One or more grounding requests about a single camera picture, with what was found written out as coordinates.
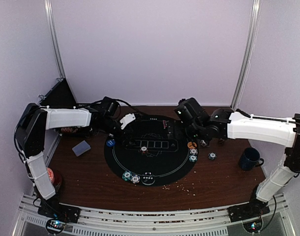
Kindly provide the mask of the white blue chip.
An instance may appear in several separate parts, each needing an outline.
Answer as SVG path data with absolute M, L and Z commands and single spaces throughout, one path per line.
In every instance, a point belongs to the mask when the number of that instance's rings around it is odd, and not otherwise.
M 139 175 L 133 175 L 130 180 L 133 184 L 137 184 L 137 183 L 140 182 L 140 176 Z
M 192 149 L 190 150 L 190 153 L 191 153 L 191 155 L 197 155 L 198 151 L 197 151 L 197 149 L 192 148 Z

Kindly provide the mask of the orange big blind button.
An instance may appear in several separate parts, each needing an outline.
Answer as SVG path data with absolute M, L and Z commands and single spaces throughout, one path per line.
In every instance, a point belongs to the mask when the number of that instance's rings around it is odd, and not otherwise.
M 195 142 L 188 142 L 187 146 L 189 149 L 196 149 L 197 148 L 197 144 Z

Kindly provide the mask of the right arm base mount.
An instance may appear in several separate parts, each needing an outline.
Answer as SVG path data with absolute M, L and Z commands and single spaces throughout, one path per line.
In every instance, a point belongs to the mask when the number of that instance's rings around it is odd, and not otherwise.
M 260 208 L 251 204 L 243 204 L 231 206 L 227 211 L 232 223 L 241 221 L 246 232 L 255 234 L 263 229 L 262 216 L 270 213 L 270 208 L 268 206 Z

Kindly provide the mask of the blue small blind button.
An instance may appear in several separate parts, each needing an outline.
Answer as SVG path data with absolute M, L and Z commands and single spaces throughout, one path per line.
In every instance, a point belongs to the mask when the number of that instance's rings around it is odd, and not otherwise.
M 116 144 L 116 141 L 114 139 L 109 139 L 106 141 L 106 146 L 113 147 Z

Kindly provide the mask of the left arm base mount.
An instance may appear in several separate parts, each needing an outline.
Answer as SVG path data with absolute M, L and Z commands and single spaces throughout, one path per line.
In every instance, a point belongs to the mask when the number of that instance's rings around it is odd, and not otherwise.
M 37 213 L 49 219 L 45 223 L 45 229 L 52 235 L 62 233 L 68 223 L 77 223 L 81 209 L 74 206 L 60 205 L 61 211 L 54 211 L 41 206 Z

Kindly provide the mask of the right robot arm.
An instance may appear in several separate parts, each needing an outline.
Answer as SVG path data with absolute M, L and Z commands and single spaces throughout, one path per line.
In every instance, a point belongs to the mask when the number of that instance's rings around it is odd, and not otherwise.
M 249 139 L 285 147 L 283 162 L 255 188 L 245 213 L 255 217 L 276 192 L 300 174 L 300 114 L 293 118 L 271 118 L 217 109 L 211 115 L 195 98 L 182 99 L 174 109 L 190 138 L 209 143 L 212 139 Z

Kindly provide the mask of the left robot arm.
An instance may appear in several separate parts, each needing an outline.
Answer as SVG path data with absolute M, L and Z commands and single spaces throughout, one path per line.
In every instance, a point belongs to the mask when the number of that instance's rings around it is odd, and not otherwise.
M 44 210 L 52 218 L 61 217 L 63 207 L 52 199 L 56 191 L 44 160 L 47 131 L 61 128 L 103 130 L 127 144 L 129 133 L 125 130 L 126 126 L 143 114 L 126 101 L 109 97 L 72 107 L 40 106 L 35 103 L 26 106 L 14 130 L 14 145 L 36 192 L 46 201 Z

